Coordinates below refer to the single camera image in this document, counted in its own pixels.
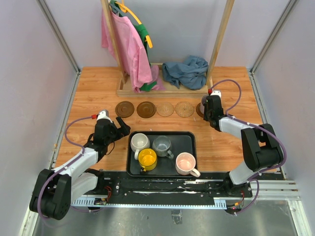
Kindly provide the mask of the woven rattan coaster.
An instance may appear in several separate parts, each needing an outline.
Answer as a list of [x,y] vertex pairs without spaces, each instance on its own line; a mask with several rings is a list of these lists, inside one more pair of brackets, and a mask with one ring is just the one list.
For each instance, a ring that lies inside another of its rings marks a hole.
[[186,101],[181,101],[176,104],[175,112],[182,118],[190,117],[194,113],[194,106]]
[[157,105],[157,113],[162,117],[168,117],[174,113],[174,107],[169,102],[163,102]]

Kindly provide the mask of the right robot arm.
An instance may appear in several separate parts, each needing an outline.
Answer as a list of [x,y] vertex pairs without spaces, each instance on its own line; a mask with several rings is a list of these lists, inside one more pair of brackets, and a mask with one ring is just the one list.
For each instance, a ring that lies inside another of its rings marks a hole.
[[221,97],[211,93],[206,97],[204,120],[219,132],[239,138],[242,142],[243,162],[227,173],[223,184],[218,188],[227,196],[233,197],[246,186],[246,183],[261,171],[276,167],[285,160],[285,155],[272,125],[256,125],[225,114]]

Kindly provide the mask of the purple glass mug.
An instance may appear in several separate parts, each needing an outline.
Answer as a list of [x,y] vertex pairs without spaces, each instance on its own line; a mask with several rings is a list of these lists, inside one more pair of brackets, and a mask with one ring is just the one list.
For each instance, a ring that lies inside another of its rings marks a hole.
[[199,107],[199,110],[200,110],[201,114],[204,114],[204,109],[205,109],[205,104],[206,104],[206,101],[207,101],[207,96],[208,95],[205,95],[201,99],[200,107]]

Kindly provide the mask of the brown wooden coaster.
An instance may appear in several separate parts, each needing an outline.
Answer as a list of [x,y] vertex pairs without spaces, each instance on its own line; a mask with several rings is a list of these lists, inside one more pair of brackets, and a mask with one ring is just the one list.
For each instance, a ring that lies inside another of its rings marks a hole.
[[156,106],[149,101],[141,102],[137,106],[137,114],[141,118],[151,118],[156,113]]
[[134,105],[129,101],[122,101],[116,105],[116,115],[122,118],[128,118],[134,113]]
[[200,106],[201,106],[201,103],[198,103],[196,106],[196,112],[201,118],[204,118],[204,114],[201,112]]

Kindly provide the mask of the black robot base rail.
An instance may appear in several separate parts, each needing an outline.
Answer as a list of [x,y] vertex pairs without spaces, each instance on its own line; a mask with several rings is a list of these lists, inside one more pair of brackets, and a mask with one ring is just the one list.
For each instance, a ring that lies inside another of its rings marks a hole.
[[242,206],[244,198],[252,197],[249,183],[233,185],[223,181],[199,182],[183,178],[133,178],[125,172],[103,172],[87,169],[82,176],[91,177],[89,187],[79,187],[79,196],[95,195],[93,206],[106,204],[137,206],[207,206],[214,205],[215,197],[241,198],[227,208]]

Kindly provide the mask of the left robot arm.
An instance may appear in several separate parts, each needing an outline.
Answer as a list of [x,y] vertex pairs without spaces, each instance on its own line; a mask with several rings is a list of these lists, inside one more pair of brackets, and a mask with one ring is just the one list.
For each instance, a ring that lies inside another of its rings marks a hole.
[[79,197],[89,191],[98,195],[106,189],[103,172],[91,166],[110,153],[110,145],[128,136],[131,127],[121,117],[116,118],[119,127],[108,116],[92,117],[96,119],[94,132],[81,150],[63,165],[39,173],[29,209],[40,217],[61,220]]

